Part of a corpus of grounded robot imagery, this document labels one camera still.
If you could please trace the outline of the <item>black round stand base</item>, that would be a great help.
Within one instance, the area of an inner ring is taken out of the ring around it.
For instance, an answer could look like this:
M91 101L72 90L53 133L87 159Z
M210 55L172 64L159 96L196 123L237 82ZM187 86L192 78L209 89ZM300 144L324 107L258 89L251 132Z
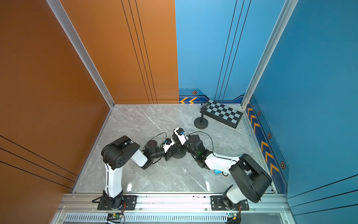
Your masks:
M204 117L198 117L194 120L194 126L197 129L205 129L208 127L208 120Z

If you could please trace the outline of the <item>black mic clip pole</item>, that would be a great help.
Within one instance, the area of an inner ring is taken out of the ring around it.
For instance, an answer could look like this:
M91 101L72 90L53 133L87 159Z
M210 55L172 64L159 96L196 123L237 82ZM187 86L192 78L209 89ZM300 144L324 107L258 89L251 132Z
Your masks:
M200 123L204 123L204 120L207 121L207 119L204 118L204 113L207 110L208 107L208 103L205 102L203 104L201 104L201 109L200 109L200 113L201 113L201 117L200 117Z

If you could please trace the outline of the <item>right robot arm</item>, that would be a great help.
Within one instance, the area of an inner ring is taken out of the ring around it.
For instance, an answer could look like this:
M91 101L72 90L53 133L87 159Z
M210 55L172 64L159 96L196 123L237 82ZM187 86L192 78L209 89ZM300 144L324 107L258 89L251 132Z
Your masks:
M199 167L233 177L235 185L229 186L220 197L220 208L238 210L245 201L258 203L272 184L271 176L248 154L237 157L218 155L204 147L196 132L186 135L182 128L174 129L171 141L175 153L189 153Z

